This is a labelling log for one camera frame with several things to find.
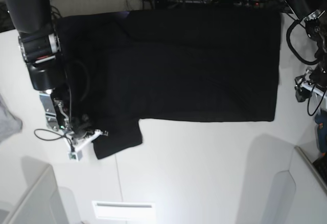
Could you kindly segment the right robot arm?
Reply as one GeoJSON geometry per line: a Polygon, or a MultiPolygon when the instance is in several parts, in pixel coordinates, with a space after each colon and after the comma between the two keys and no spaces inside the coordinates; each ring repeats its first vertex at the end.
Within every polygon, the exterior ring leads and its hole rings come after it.
{"type": "Polygon", "coordinates": [[[50,0],[5,0],[18,31],[18,43],[33,89],[39,91],[49,131],[65,139],[68,156],[78,160],[82,149],[108,133],[92,129],[86,115],[73,116],[73,96],[63,60],[50,0]]]}

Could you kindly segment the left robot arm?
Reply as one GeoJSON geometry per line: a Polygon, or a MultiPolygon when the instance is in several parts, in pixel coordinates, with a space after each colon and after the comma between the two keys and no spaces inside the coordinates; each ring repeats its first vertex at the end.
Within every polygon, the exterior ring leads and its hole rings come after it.
{"type": "Polygon", "coordinates": [[[286,32],[286,41],[294,56],[313,70],[295,79],[298,94],[303,94],[303,83],[314,85],[315,90],[326,94],[326,0],[281,0],[297,17],[286,32]],[[295,27],[305,24],[308,38],[317,43],[318,50],[313,61],[305,60],[291,43],[291,34],[295,27]]]}

